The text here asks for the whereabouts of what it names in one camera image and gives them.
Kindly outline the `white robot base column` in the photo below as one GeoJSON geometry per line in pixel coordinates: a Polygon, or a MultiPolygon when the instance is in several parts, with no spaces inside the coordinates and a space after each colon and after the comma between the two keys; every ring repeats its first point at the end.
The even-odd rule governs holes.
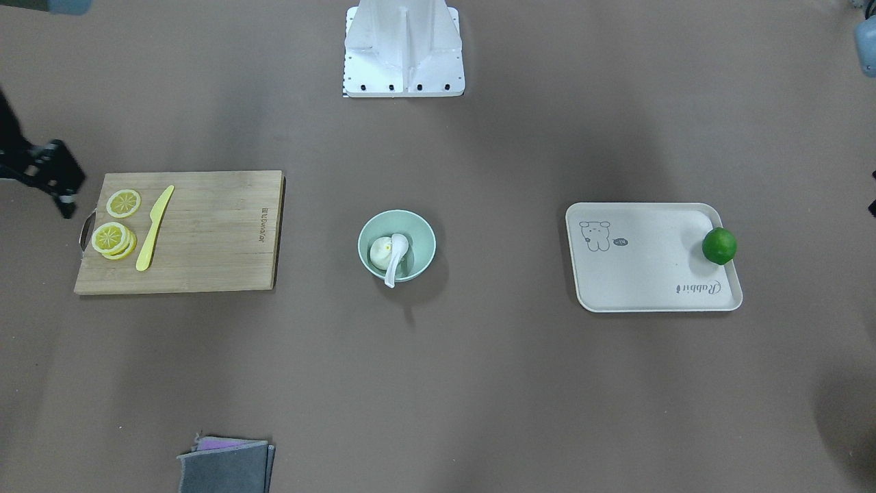
{"type": "Polygon", "coordinates": [[[361,1],[345,20],[345,97],[464,94],[459,12],[446,2],[361,1]]]}

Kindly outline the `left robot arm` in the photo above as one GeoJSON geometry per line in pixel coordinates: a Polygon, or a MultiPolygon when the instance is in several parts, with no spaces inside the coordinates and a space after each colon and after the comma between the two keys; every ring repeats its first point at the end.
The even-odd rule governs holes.
{"type": "Polygon", "coordinates": [[[875,16],[864,19],[854,29],[854,40],[858,64],[863,74],[869,78],[875,78],[875,16]]]}

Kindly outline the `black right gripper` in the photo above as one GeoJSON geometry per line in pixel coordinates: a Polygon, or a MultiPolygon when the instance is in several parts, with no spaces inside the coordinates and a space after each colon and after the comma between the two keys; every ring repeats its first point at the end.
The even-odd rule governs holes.
{"type": "Polygon", "coordinates": [[[40,188],[56,197],[56,207],[63,218],[74,216],[77,209],[75,194],[85,181],[84,171],[63,141],[51,140],[44,146],[28,141],[3,93],[1,153],[3,180],[17,180],[27,186],[40,188]]]}

